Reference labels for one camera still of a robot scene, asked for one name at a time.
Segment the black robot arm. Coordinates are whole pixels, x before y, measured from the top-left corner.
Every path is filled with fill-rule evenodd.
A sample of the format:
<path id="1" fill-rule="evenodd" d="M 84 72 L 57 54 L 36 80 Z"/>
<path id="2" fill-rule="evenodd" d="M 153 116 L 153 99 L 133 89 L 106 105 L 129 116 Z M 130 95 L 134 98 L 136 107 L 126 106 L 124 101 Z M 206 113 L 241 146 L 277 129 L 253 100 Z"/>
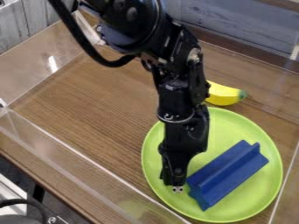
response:
<path id="1" fill-rule="evenodd" d="M 192 158 L 208 148 L 210 116 L 202 104 L 210 84 L 202 71 L 198 40 L 165 12 L 162 0 L 78 0 L 98 17 L 98 36 L 121 57 L 105 59 L 61 0 L 48 0 L 85 54 L 105 67 L 140 59 L 153 77 L 158 96 L 156 116 L 162 122 L 160 179 L 174 192 L 182 190 Z"/>

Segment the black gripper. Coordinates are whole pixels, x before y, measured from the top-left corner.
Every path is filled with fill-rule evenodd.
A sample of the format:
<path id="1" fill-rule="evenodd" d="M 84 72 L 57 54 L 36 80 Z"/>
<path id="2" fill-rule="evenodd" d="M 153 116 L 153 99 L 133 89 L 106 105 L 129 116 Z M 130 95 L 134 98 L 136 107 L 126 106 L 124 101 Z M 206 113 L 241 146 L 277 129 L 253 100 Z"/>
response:
<path id="1" fill-rule="evenodd" d="M 188 122 L 164 125 L 162 141 L 158 144 L 162 160 L 160 179 L 166 186 L 172 186 L 174 193 L 182 192 L 188 163 L 208 148 L 209 126 L 210 116 L 205 105 L 194 110 Z"/>

